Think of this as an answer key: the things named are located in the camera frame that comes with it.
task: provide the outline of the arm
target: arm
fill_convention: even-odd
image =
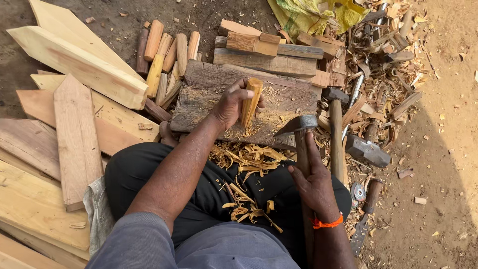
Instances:
[[[126,214],[152,212],[173,232],[173,222],[193,195],[214,141],[237,121],[242,100],[254,96],[245,90],[246,84],[240,79],[225,90],[211,113],[161,162]]]
[[[340,211],[335,201],[330,173],[322,164],[312,133],[306,134],[305,141],[311,175],[305,178],[297,167],[290,166],[288,169],[294,178],[302,200],[315,211],[317,219],[323,223],[332,223],[339,218]],[[347,217],[348,212],[343,213],[344,217]],[[315,229],[314,234],[315,269],[357,268],[343,223],[333,228]]]

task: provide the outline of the dirt ground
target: dirt ground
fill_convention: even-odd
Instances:
[[[141,25],[159,19],[170,34],[193,30],[201,33],[199,51],[212,62],[214,37],[221,19],[241,21],[274,34],[277,23],[266,0],[46,0],[84,20],[127,63],[135,66],[134,50]],[[441,77],[430,75],[422,87],[420,112],[400,130],[390,150],[392,165],[378,170],[386,181],[385,195],[375,216],[393,228],[368,236],[362,258],[369,269],[478,268],[478,93],[474,79],[478,70],[478,2],[472,0],[415,0],[418,10],[427,10],[435,33],[427,49]],[[35,89],[29,78],[37,69],[53,71],[29,58],[5,29],[36,25],[27,0],[0,0],[0,117],[24,118],[15,89]],[[129,14],[120,17],[119,12]],[[174,23],[174,17],[180,20]],[[458,53],[466,54],[462,60]],[[413,168],[413,178],[398,179],[396,169]],[[413,203],[427,198],[426,205]]]

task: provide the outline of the cloth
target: cloth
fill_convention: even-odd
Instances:
[[[125,148],[111,158],[106,166],[105,186],[111,212],[116,220],[125,214],[136,194],[172,150],[172,147],[160,143],[141,143]],[[234,183],[244,188],[245,193],[257,201],[259,208],[265,209],[267,200],[274,201],[275,211],[271,211],[268,216],[283,230],[283,233],[271,227],[265,217],[254,218],[257,221],[255,224],[248,218],[242,223],[261,227],[270,232],[287,248],[294,261],[305,268],[301,200],[286,168],[287,165],[293,164],[295,163],[292,161],[283,161],[277,169],[270,170],[263,178],[258,173],[253,173],[242,184],[246,173],[238,175],[237,165],[225,170],[207,161],[195,192],[174,221],[172,234],[174,247],[179,247],[185,240],[201,231],[231,221],[230,209],[222,208],[222,205],[234,201],[223,188],[223,183]],[[339,210],[344,213],[350,212],[352,204],[350,192],[334,176],[332,186]]]
[[[295,40],[300,32],[322,35],[327,23],[337,34],[359,23],[370,12],[353,0],[267,0],[282,28]]]
[[[92,257],[105,242],[115,225],[115,219],[109,209],[108,198],[105,193],[104,176],[88,185],[83,194],[83,204],[90,223],[89,253]]]
[[[266,230],[228,222],[186,240],[176,251],[169,229],[153,213],[122,217],[87,269],[294,269],[286,248]]]

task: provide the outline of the forearm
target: forearm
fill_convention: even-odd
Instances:
[[[223,129],[214,116],[206,117],[161,162],[126,214],[155,213],[172,232],[173,222],[191,198],[212,145]]]
[[[315,230],[315,269],[356,269],[343,223]]]

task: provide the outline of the left hand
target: left hand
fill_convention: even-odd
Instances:
[[[224,130],[233,126],[242,114],[242,102],[254,97],[254,92],[246,90],[247,78],[240,78],[224,91],[219,102],[214,106],[210,115],[217,118],[220,124],[224,125]],[[264,108],[264,96],[261,94],[256,112],[259,108]]]

